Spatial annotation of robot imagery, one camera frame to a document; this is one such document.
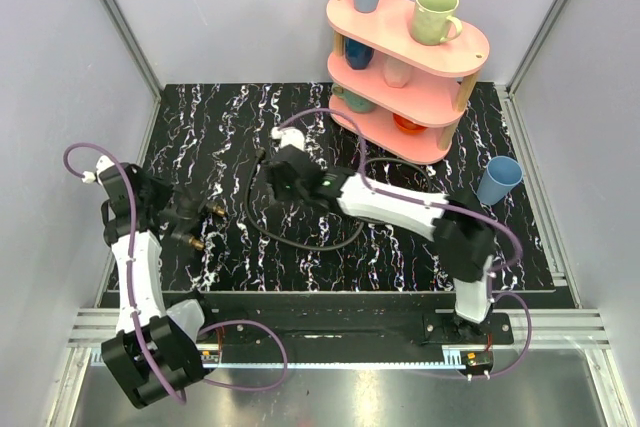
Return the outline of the dark grey faucet mixer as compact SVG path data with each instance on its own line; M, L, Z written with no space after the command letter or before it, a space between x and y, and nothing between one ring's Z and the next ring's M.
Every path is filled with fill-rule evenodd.
M167 206L161 211L166 221L164 236L181 242L197 251L205 249L200 238L200 228L208 218L224 218L226 211L221 204L196 197L183 187L174 186Z

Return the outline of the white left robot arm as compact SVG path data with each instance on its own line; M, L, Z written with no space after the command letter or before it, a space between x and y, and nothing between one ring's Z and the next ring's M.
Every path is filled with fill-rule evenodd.
M198 293L166 307L159 275L160 234L193 241L190 230L203 206L135 164L117 165L101 156L96 175L107 194L103 237L120 281L116 334L102 343L101 354L126 397L141 409L205 375L196 343L214 335L216 319L204 311Z

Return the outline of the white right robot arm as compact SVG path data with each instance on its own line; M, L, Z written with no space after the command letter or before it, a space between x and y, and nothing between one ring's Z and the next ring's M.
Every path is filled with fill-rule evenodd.
M488 271L495 230L462 201L445 194L386 185L349 168L323 169L303 150L287 145L266 162L265 178L277 201L391 224L434 245L456 294L454 331L476 343L490 330Z

